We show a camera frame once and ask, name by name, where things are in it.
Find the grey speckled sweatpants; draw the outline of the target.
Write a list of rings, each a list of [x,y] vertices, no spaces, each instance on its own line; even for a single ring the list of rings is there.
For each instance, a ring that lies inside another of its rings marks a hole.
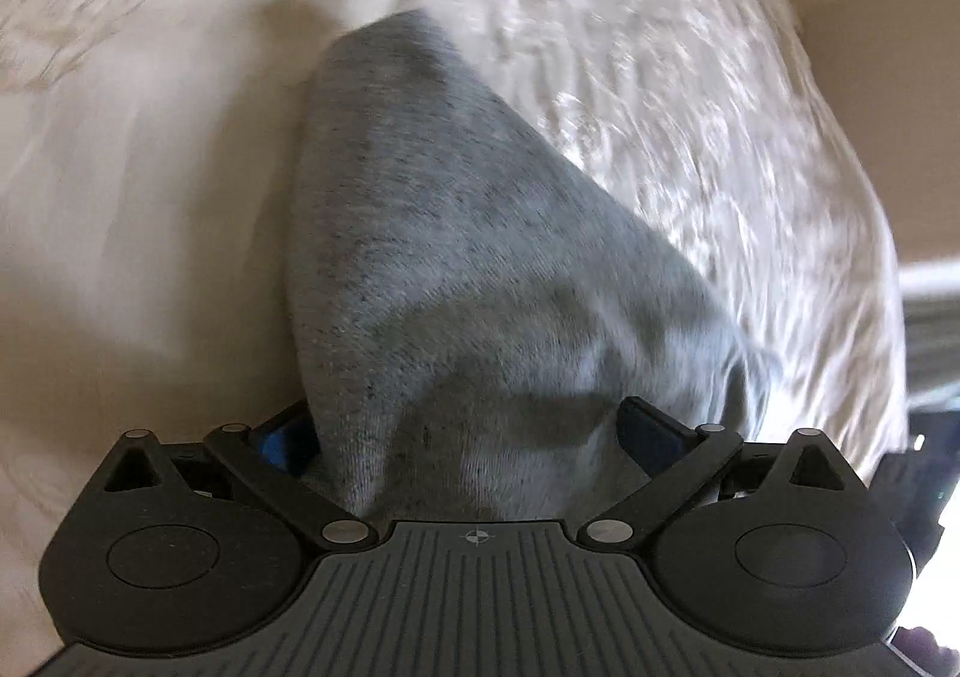
[[[643,480],[624,399],[765,414],[773,361],[708,281],[420,11],[325,53],[286,267],[317,487],[371,523],[581,523]]]

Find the cream floral embroidered bedspread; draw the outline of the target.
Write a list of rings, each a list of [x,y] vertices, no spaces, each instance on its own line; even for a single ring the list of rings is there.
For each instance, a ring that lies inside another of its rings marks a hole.
[[[332,40],[425,8],[778,357],[761,436],[903,445],[889,223],[788,0],[2,0],[2,669],[57,648],[36,570],[114,437],[299,390],[283,301],[302,96]]]

